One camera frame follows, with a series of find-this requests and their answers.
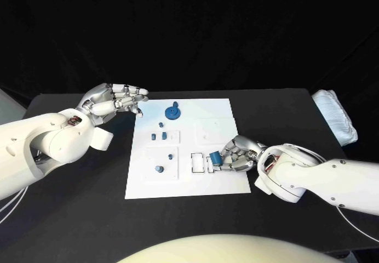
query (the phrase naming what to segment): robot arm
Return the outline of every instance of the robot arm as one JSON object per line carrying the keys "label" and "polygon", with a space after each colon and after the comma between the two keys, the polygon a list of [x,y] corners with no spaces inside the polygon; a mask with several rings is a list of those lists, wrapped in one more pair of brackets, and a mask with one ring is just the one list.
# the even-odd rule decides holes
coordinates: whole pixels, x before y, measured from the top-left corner
{"label": "robot arm", "polygon": [[[121,84],[101,84],[84,96],[75,109],[49,113],[0,126],[0,200],[77,161],[90,146],[108,149],[113,134],[97,126],[117,112],[143,112],[147,90]],[[31,148],[39,151],[34,157]]]}
{"label": "robot arm", "polygon": [[[284,144],[267,148],[240,135],[219,155],[218,162],[211,154],[215,170],[247,171],[257,165],[255,186],[268,195],[296,203],[310,190],[329,204],[379,215],[379,164],[341,159],[328,162],[300,146]],[[232,162],[224,163],[228,156]]]}

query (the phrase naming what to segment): blue object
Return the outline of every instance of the blue object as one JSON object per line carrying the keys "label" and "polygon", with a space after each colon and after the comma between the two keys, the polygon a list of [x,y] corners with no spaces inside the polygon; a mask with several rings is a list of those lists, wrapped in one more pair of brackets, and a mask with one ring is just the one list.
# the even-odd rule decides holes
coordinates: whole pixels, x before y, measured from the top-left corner
{"label": "blue object", "polygon": [[221,155],[219,152],[214,152],[209,154],[211,160],[212,160],[212,164],[214,165],[222,165],[224,164],[224,160],[221,159]]}
{"label": "blue object", "polygon": [[156,166],[156,171],[157,171],[159,173],[162,173],[163,170],[165,170],[163,166]]}
{"label": "blue object", "polygon": [[166,118],[170,120],[175,120],[181,117],[181,109],[178,106],[178,102],[175,101],[172,107],[169,107],[165,111]]}

